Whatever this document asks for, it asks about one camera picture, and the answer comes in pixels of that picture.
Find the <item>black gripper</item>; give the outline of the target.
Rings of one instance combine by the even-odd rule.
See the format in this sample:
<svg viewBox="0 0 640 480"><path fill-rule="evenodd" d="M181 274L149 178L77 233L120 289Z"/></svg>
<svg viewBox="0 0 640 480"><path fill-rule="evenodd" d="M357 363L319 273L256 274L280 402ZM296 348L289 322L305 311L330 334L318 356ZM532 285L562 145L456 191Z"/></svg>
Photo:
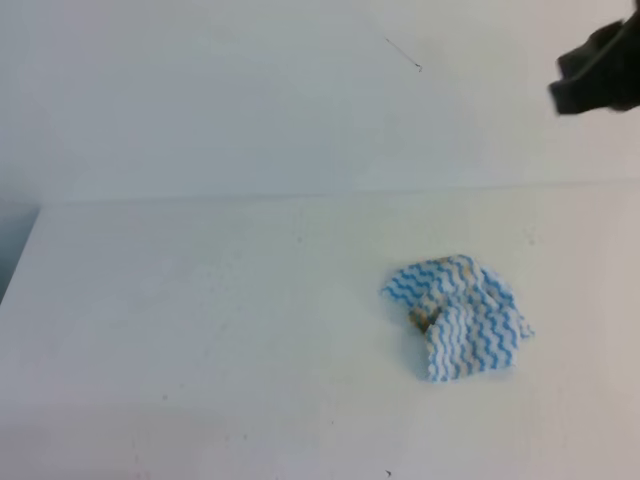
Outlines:
<svg viewBox="0 0 640 480"><path fill-rule="evenodd" d="M639 106L639 3L625 20L607 24L556 60L560 78L548 91L561 116Z"/></svg>

